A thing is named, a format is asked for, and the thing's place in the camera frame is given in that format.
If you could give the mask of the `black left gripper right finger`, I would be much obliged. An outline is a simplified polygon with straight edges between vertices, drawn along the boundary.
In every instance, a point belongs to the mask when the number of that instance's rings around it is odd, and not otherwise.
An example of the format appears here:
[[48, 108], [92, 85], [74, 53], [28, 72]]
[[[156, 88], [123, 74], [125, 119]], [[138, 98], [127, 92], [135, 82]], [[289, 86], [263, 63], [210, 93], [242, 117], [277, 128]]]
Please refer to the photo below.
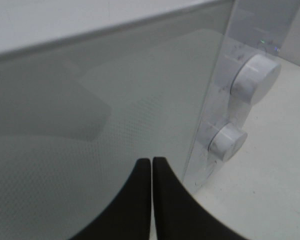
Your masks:
[[241, 240], [189, 194], [164, 157], [152, 160], [152, 188], [158, 240]]

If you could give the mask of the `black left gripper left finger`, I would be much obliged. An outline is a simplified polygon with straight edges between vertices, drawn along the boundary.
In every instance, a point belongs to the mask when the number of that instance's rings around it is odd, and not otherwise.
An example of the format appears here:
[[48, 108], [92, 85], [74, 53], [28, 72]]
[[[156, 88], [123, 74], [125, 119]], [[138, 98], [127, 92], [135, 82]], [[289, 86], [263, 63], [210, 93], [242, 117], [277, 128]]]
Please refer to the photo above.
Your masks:
[[112, 202], [72, 239], [148, 240], [151, 215], [151, 162], [141, 158]]

